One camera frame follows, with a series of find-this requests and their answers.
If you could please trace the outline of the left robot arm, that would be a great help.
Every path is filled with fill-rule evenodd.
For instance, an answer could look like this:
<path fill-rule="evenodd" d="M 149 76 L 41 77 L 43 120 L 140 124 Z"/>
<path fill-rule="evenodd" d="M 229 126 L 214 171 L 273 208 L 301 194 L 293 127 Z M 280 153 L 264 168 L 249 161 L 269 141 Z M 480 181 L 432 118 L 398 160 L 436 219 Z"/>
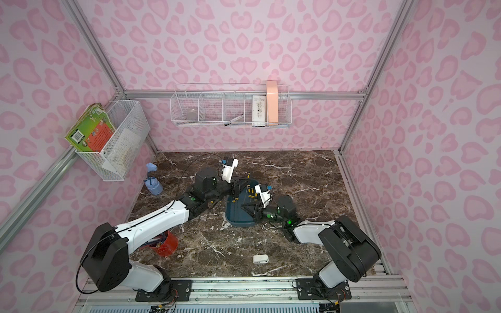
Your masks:
<path fill-rule="evenodd" d="M 204 168 L 196 174 L 194 183 L 168 205 L 125 224 L 101 224 L 88 243 L 80 267 L 99 292 L 125 286 L 147 296 L 168 294 L 172 285 L 165 270 L 133 262 L 129 256 L 154 237 L 197 218 L 211 204 L 240 195 L 249 179 L 233 177 L 232 172 Z"/>

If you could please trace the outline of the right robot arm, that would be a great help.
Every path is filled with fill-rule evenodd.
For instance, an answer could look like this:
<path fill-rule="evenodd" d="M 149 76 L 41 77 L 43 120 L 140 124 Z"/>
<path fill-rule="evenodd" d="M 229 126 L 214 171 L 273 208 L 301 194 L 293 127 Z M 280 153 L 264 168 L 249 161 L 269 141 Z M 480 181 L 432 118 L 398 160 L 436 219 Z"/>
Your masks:
<path fill-rule="evenodd" d="M 348 216 L 342 215 L 329 222 L 301 220 L 289 195 L 280 196 L 276 201 L 254 197 L 240 208 L 255 223 L 278 224 L 279 230 L 293 243 L 322 245 L 331 262 L 314 277 L 323 288 L 332 289 L 346 281 L 358 282 L 382 256 L 376 243 Z"/>

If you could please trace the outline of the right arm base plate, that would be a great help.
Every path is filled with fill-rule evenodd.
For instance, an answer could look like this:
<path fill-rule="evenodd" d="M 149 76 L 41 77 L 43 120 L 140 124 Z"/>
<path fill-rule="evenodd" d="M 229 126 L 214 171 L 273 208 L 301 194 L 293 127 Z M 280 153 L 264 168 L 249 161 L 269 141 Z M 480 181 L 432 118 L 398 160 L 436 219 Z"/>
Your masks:
<path fill-rule="evenodd" d="M 328 300 L 340 303 L 352 298 L 351 289 L 347 281 L 335 287 L 328 288 L 320 279 L 295 279 L 292 288 L 296 290 L 299 300 Z"/>

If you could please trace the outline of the teal plastic storage box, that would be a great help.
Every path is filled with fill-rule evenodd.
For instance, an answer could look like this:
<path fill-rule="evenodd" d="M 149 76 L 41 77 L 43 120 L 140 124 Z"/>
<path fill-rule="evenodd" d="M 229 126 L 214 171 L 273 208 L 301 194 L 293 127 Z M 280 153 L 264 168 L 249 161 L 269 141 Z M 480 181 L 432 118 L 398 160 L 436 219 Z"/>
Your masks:
<path fill-rule="evenodd" d="M 225 217 L 232 226 L 247 228 L 262 222 L 262 200 L 257 186 L 255 179 L 241 179 L 231 184 Z"/>

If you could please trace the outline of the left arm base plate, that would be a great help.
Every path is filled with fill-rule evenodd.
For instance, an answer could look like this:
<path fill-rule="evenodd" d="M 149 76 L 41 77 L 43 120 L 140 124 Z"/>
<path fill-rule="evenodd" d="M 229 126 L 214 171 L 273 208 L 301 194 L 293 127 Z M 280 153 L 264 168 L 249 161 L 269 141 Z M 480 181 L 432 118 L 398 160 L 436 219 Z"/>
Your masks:
<path fill-rule="evenodd" d="M 157 302 L 170 303 L 188 302 L 193 288 L 192 280 L 169 280 L 163 282 L 154 292 L 146 292 L 138 290 L 135 301 L 141 302 Z"/>

